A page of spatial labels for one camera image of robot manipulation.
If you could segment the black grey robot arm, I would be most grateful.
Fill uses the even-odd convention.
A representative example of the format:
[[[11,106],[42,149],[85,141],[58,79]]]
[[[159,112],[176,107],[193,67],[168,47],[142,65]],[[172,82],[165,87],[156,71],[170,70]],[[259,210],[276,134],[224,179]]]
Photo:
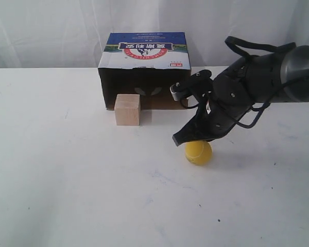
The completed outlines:
[[[226,136],[250,129],[272,103],[309,102],[309,46],[241,57],[216,77],[203,69],[170,87],[175,101],[193,96],[195,115],[173,135],[174,143]]]

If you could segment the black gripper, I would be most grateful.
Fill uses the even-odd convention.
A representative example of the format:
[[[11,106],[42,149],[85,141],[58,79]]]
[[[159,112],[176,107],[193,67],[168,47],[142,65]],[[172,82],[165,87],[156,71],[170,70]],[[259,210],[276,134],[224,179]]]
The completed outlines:
[[[198,98],[197,103],[195,116],[173,135],[177,147],[193,141],[211,142],[220,139],[236,125],[250,128],[249,124],[241,123],[240,120],[251,110],[251,104],[229,105],[207,97]]]

